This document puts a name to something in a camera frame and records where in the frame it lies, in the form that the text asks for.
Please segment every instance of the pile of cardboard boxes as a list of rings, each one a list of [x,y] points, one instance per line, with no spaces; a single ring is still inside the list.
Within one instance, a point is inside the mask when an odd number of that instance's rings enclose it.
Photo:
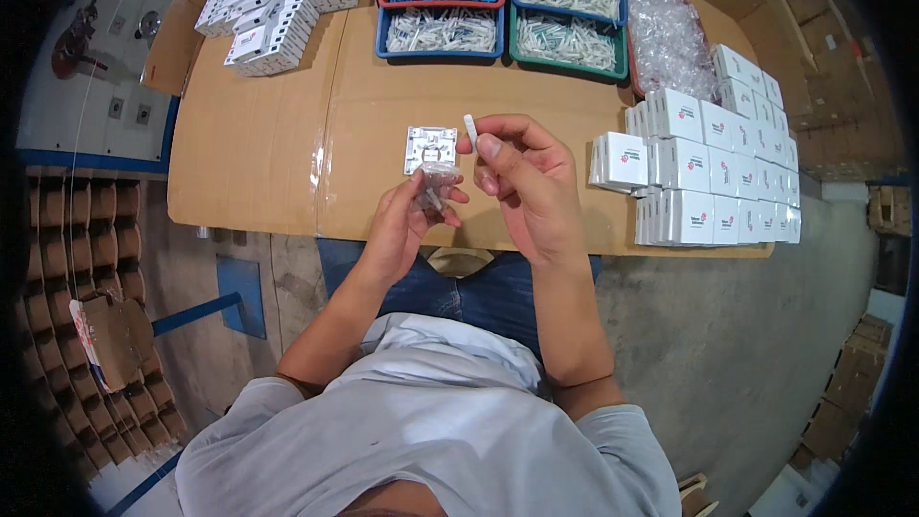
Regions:
[[[878,385],[891,331],[889,323],[877,317],[862,316],[839,350],[833,374],[801,434],[801,445],[792,458],[792,465],[802,469],[813,457],[834,461],[843,458]]]
[[[186,428],[141,307],[140,186],[30,182],[32,246],[16,321],[26,376],[71,462],[89,480]],[[95,355],[87,352],[93,339]]]

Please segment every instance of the fingernail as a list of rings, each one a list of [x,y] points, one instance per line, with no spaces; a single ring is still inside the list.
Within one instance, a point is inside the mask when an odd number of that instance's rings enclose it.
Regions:
[[[501,149],[501,141],[490,134],[479,134],[475,146],[481,156],[492,158],[497,156],[498,150]]]

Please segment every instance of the white t-shirt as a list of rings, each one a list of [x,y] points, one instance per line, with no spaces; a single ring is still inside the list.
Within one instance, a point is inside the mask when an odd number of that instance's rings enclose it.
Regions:
[[[397,479],[457,515],[680,515],[676,479],[638,406],[577,423],[535,395],[532,352],[439,317],[390,314],[372,352],[304,400],[251,381],[176,470],[187,517],[332,516]]]

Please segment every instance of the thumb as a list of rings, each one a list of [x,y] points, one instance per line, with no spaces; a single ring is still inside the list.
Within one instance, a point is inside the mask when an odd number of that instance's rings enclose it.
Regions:
[[[520,198],[539,199],[546,183],[545,175],[524,158],[520,150],[491,134],[479,134],[476,140],[479,157],[494,173],[511,182]]]

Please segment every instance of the green plastic tray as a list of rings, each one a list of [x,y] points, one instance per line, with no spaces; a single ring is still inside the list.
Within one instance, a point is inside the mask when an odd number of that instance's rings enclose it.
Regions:
[[[530,12],[539,12],[538,9],[526,9]],[[554,12],[546,12],[547,15],[557,16]],[[564,70],[570,70],[573,72],[584,72],[587,74],[596,74],[597,76],[602,76],[606,79],[611,79],[616,82],[623,81],[628,76],[628,49],[626,48],[626,29],[625,27],[619,28],[615,31],[613,36],[609,37],[609,40],[613,43],[613,48],[616,50],[616,69],[613,71],[609,70],[597,70],[596,68],[590,67],[581,67],[577,64],[568,64],[567,62],[555,62],[552,60],[545,60],[544,58],[533,58],[531,56],[523,56],[517,50],[517,41],[516,41],[516,18],[517,18],[517,7],[515,4],[511,4],[511,14],[510,14],[510,50],[509,53],[511,58],[516,60],[520,64],[524,65],[539,65],[544,67],[553,67],[553,68],[562,68]]]

